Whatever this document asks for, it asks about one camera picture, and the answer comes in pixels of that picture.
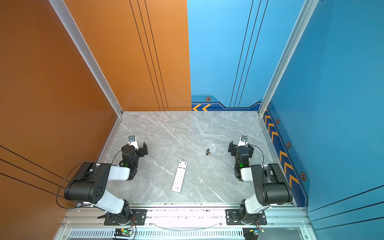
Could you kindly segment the white remote control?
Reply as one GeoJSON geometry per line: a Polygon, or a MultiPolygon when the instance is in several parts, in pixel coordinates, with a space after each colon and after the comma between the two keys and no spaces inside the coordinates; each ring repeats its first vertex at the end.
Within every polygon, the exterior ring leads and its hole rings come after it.
{"type": "Polygon", "coordinates": [[[178,192],[178,193],[181,192],[183,182],[184,182],[186,167],[187,167],[187,162],[183,162],[183,161],[179,162],[177,172],[175,174],[173,186],[172,186],[173,192],[178,192]]]}

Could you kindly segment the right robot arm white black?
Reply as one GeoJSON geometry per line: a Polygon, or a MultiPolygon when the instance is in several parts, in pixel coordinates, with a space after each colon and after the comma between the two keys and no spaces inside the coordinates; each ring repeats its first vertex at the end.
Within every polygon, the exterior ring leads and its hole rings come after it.
{"type": "Polygon", "coordinates": [[[266,221],[262,220],[262,217],[270,205],[291,203],[294,198],[279,164],[250,164],[249,159],[253,156],[255,148],[259,147],[249,144],[244,136],[238,145],[230,142],[228,148],[228,152],[235,157],[236,179],[252,182],[254,185],[255,193],[242,200],[238,216],[233,219],[233,222],[241,222],[244,225],[265,224],[266,221]]]}

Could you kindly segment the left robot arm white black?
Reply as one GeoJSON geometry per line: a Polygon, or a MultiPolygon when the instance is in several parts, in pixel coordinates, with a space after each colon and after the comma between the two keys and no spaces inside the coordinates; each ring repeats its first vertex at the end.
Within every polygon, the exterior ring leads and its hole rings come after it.
{"type": "Polygon", "coordinates": [[[89,204],[105,212],[106,221],[119,225],[134,224],[134,214],[128,201],[116,197],[107,190],[109,181],[131,181],[138,172],[139,159],[148,154],[146,143],[138,147],[137,141],[130,141],[121,149],[122,160],[118,165],[84,162],[65,188],[64,198],[68,201],[89,204]]]}

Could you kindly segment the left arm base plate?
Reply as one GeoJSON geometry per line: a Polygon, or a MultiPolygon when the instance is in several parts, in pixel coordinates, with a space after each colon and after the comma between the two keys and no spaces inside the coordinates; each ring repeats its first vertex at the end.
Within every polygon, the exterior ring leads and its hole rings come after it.
{"type": "Polygon", "coordinates": [[[133,209],[129,210],[127,214],[106,214],[104,225],[105,226],[143,226],[147,218],[147,210],[133,209]]]}

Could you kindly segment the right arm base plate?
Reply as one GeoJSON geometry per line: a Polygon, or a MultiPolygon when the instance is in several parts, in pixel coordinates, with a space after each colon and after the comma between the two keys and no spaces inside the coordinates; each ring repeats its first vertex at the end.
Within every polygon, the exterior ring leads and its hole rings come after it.
{"type": "Polygon", "coordinates": [[[259,225],[266,226],[267,218],[265,213],[261,214],[248,214],[246,212],[241,213],[239,209],[226,209],[226,223],[229,226],[235,225],[259,225]]]}

